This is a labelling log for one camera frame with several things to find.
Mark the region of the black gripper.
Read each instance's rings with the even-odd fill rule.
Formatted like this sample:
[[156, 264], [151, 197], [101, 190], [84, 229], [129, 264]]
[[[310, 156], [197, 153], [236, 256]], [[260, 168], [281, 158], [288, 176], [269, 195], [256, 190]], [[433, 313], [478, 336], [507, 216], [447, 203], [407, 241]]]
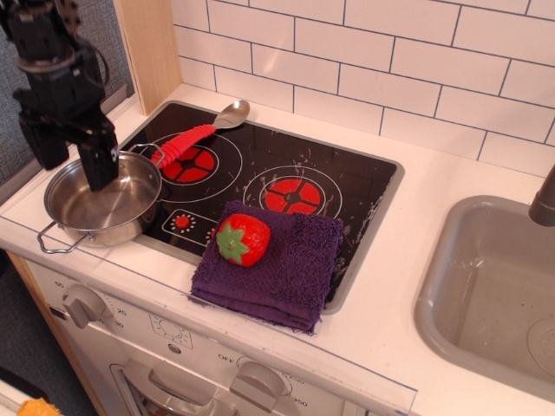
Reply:
[[101, 110], [108, 71], [97, 60], [19, 60], [29, 86], [14, 92], [24, 138], [45, 170], [69, 157], [66, 141], [78, 145], [92, 192], [118, 177], [119, 151], [114, 125]]

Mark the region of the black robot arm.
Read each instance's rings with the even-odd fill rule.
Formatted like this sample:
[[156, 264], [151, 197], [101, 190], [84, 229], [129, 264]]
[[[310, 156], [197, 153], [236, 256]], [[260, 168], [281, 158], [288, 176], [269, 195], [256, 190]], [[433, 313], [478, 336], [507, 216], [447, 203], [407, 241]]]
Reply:
[[75, 144], [96, 192], [117, 177], [119, 151], [114, 125], [101, 110], [108, 64], [78, 35], [81, 22], [74, 1], [1, 3], [2, 29], [29, 83], [13, 94], [24, 138], [46, 170], [64, 162]]

